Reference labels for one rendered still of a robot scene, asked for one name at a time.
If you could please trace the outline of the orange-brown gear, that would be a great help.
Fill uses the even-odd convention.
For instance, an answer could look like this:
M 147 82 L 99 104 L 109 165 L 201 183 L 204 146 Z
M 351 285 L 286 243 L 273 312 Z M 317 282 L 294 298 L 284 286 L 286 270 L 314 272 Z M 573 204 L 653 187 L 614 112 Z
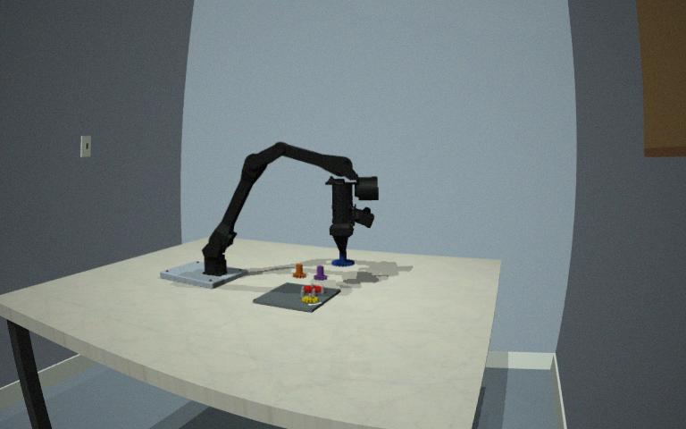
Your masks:
M 305 278 L 306 274 L 303 273 L 303 264 L 296 264 L 296 273 L 292 275 L 295 278 Z

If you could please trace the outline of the blue gear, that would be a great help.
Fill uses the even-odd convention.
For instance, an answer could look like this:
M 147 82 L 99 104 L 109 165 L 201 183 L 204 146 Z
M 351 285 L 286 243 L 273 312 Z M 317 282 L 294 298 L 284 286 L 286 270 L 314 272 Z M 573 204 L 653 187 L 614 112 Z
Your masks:
M 338 259 L 334 260 L 331 262 L 331 264 L 335 265 L 335 266 L 337 266 L 337 265 L 338 266 L 347 266 L 347 265 L 350 266 L 350 265 L 354 265 L 355 262 L 353 260 L 350 260 L 350 259 L 347 260 L 347 252 L 346 252 L 346 254 L 344 256 L 342 256 L 339 253 L 339 260 Z

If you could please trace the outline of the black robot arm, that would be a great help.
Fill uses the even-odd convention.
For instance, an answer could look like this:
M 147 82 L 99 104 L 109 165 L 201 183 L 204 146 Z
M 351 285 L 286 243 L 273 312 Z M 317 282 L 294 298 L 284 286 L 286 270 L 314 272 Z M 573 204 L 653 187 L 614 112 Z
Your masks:
M 339 177 L 345 179 L 334 179 L 332 176 L 325 182 L 325 185 L 332 185 L 332 201 L 351 201 L 353 200 L 353 188 L 355 185 L 355 197 L 359 200 L 379 200 L 378 176 L 359 177 L 353 169 L 351 161 L 344 156 L 329 156 L 316 153 L 314 151 L 291 146 L 285 142 L 278 142 L 274 146 L 265 149 L 258 154 L 249 155 L 243 165 L 241 181 L 239 182 L 230 204 L 223 216 L 222 222 L 218 224 L 213 234 L 209 237 L 209 243 L 202 248 L 204 256 L 205 271 L 202 274 L 222 276 L 227 273 L 225 253 L 228 246 L 233 244 L 237 232 L 234 232 L 234 225 L 238 220 L 238 215 L 247 201 L 247 196 L 254 183 L 263 174 L 266 166 L 278 158 L 286 156 L 298 161 L 312 164 L 323 168 Z M 371 208 L 365 207 L 357 209 L 353 206 L 350 219 L 351 224 L 360 223 L 367 228 L 371 228 L 374 214 Z

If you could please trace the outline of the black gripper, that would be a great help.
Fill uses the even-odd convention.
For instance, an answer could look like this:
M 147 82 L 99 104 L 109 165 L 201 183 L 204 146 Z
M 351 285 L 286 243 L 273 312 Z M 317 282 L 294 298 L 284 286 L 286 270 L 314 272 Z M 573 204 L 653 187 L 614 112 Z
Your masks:
M 347 250 L 347 240 L 353 235 L 353 226 L 350 223 L 353 200 L 351 201 L 332 201 L 332 223 L 330 235 L 336 242 L 339 253 L 344 256 Z

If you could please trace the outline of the purple gear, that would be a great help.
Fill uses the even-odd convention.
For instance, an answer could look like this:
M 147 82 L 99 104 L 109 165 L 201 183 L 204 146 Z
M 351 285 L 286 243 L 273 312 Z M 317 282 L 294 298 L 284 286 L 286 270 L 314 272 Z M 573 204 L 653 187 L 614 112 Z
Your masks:
M 314 276 L 315 280 L 326 280 L 327 276 L 323 274 L 323 265 L 317 265 L 317 274 Z

